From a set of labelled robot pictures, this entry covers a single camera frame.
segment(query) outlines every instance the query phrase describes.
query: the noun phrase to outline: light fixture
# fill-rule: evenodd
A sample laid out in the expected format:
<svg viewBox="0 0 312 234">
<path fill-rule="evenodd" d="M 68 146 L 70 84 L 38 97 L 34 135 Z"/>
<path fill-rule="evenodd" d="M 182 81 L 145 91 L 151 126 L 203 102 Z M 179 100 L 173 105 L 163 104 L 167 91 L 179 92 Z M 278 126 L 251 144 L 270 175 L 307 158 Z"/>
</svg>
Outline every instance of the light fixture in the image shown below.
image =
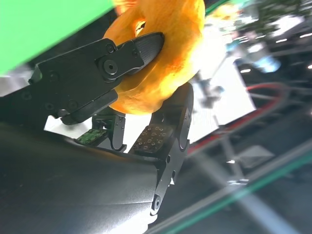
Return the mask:
<svg viewBox="0 0 312 234">
<path fill-rule="evenodd" d="M 251 69 L 244 69 L 244 70 L 241 70 L 240 72 L 241 73 L 248 73 L 248 72 L 250 72 L 251 71 Z"/>
<path fill-rule="evenodd" d="M 263 37 L 265 37 L 265 36 L 266 36 L 266 35 L 258 36 L 258 37 L 256 37 L 256 39 L 263 38 Z"/>
<path fill-rule="evenodd" d="M 277 40 L 276 43 L 287 41 L 287 39 Z"/>
<path fill-rule="evenodd" d="M 245 43 L 245 42 L 248 42 L 249 39 L 246 39 L 246 40 L 242 40 L 240 43 Z"/>
<path fill-rule="evenodd" d="M 305 38 L 305 37 L 309 37 L 309 36 L 312 36 L 312 33 L 307 33 L 307 34 L 301 35 L 300 38 Z"/>
</svg>

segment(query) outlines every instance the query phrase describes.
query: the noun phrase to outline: bolt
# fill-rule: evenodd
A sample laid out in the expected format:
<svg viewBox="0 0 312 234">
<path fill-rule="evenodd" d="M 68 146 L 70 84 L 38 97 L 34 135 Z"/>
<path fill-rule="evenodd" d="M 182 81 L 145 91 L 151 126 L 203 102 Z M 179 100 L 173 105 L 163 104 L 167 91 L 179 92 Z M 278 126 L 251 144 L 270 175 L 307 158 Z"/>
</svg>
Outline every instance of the bolt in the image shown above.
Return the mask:
<svg viewBox="0 0 312 234">
<path fill-rule="evenodd" d="M 51 82 L 56 82 L 59 80 L 59 75 L 56 72 L 50 72 L 49 77 Z"/>
<path fill-rule="evenodd" d="M 74 110 L 78 107 L 78 103 L 75 100 L 70 100 L 67 106 L 69 109 Z"/>
<path fill-rule="evenodd" d="M 115 51 L 114 47 L 111 44 L 106 45 L 106 50 L 108 53 L 112 53 Z"/>
<path fill-rule="evenodd" d="M 31 94 L 29 92 L 24 92 L 21 94 L 21 98 L 24 100 L 30 100 L 32 97 L 31 97 Z"/>
<path fill-rule="evenodd" d="M 135 58 L 137 58 L 137 57 L 138 57 L 137 51 L 136 51 L 136 50 L 132 51 L 132 55 L 133 55 Z"/>
<path fill-rule="evenodd" d="M 44 108 L 45 108 L 46 110 L 48 110 L 48 111 L 52 111 L 52 110 L 54 109 L 54 105 L 51 104 L 51 103 L 46 103 L 46 104 L 44 105 Z"/>
</svg>

